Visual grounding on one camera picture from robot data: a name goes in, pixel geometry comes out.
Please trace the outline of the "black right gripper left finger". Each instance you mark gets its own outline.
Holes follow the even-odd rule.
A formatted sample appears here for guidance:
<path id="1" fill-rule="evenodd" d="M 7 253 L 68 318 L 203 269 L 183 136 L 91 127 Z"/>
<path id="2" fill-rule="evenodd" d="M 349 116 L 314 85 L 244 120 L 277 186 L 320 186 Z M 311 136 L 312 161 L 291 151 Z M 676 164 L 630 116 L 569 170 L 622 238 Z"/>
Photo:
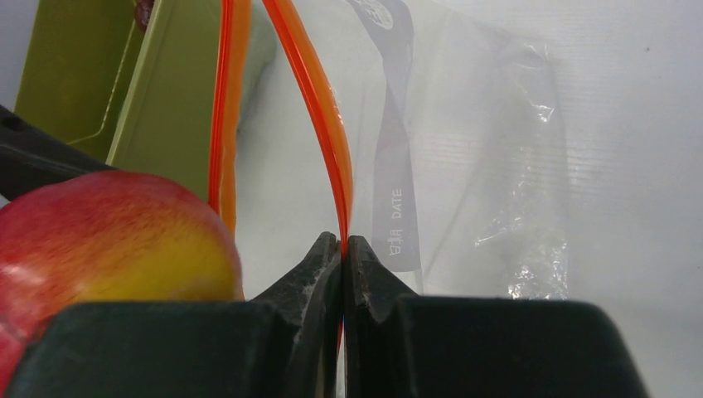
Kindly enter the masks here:
<path id="1" fill-rule="evenodd" d="M 287 274 L 251 301 L 275 310 L 263 387 L 268 397 L 334 397 L 342 335 L 337 237 L 323 232 Z"/>

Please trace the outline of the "red yellow apple toy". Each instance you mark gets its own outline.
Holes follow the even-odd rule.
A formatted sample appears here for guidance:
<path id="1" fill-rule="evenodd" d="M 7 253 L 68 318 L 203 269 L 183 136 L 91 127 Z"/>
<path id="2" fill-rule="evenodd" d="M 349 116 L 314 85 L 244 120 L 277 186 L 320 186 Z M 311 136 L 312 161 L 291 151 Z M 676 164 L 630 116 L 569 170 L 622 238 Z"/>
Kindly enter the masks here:
<path id="1" fill-rule="evenodd" d="M 201 198 L 141 172 L 92 172 L 1 210 L 1 386 L 36 328 L 65 306 L 241 300 L 234 236 Z"/>

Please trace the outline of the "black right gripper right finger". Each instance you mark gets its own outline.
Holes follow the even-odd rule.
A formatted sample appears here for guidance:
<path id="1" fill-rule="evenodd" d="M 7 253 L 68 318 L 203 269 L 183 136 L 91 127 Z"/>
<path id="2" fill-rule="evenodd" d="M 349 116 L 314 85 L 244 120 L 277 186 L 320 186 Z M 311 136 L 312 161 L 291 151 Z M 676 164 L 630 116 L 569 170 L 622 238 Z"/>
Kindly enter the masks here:
<path id="1" fill-rule="evenodd" d="M 397 299 L 415 292 L 388 270 L 366 238 L 351 236 L 342 261 L 347 397 L 397 397 L 404 367 Z"/>

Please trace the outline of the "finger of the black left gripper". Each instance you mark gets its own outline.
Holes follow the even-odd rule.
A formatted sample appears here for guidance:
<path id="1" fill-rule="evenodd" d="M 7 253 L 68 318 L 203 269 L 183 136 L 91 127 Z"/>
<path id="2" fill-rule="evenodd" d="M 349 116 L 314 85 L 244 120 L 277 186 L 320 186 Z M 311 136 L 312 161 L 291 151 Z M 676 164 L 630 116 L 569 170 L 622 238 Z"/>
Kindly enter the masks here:
<path id="1" fill-rule="evenodd" d="M 1 195 L 6 199 L 111 168 L 1 108 Z"/>

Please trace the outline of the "clear zip bag orange zipper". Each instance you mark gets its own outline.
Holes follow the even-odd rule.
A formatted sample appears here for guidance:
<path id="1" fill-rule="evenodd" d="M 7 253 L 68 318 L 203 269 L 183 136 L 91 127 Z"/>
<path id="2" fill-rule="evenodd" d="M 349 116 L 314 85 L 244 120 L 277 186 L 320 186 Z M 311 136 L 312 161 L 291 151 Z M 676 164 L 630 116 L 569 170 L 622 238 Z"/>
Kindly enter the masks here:
<path id="1" fill-rule="evenodd" d="M 236 233 L 255 296 L 324 231 L 327 167 L 269 18 L 311 42 L 344 137 L 348 230 L 421 294 L 562 299 L 563 124 L 538 41 L 433 1 L 254 1 L 237 126 Z"/>

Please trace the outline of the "olive green plastic bin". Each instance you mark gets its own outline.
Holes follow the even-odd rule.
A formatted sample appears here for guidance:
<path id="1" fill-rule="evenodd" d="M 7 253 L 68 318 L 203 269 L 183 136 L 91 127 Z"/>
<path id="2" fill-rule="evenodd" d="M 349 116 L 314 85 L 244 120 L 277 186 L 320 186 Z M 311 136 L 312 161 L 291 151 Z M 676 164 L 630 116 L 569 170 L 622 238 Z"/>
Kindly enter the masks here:
<path id="1" fill-rule="evenodd" d="M 207 196 L 221 3 L 41 1 L 15 112 L 109 165 Z"/>

